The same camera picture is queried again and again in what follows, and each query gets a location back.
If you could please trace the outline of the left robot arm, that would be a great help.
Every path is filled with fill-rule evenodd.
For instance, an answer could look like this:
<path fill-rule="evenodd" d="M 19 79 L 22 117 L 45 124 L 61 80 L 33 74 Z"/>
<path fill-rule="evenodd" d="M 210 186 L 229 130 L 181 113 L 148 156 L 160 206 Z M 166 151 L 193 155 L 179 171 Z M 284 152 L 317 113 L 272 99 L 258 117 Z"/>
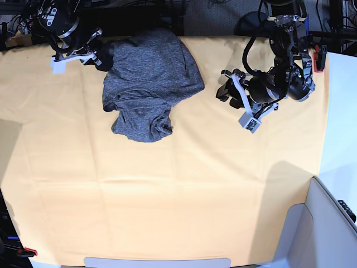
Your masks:
<path fill-rule="evenodd" d="M 259 5 L 266 7 L 268 13 L 257 12 L 259 25 L 243 50 L 245 70 L 222 70 L 228 80 L 216 93 L 217 99 L 229 101 L 236 109 L 244 108 L 254 120 L 276 110 L 287 97 L 304 101 L 315 90 L 304 1 L 261 1 Z M 252 69 L 248 64 L 250 49 L 261 33 L 268 35 L 275 55 L 274 65 L 268 71 Z"/>

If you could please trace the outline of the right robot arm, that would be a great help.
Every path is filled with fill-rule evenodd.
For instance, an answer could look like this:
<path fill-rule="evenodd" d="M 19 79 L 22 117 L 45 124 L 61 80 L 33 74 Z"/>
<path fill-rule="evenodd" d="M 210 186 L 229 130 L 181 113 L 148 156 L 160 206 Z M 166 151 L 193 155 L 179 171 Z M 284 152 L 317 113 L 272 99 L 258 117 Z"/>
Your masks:
<path fill-rule="evenodd" d="M 78 5 L 79 1 L 43 1 L 38 8 L 36 22 L 55 51 L 50 63 L 52 72 L 64 73 L 66 64 L 76 60 L 108 72 L 113 57 L 100 39 L 103 30 L 86 27 L 76 13 Z"/>

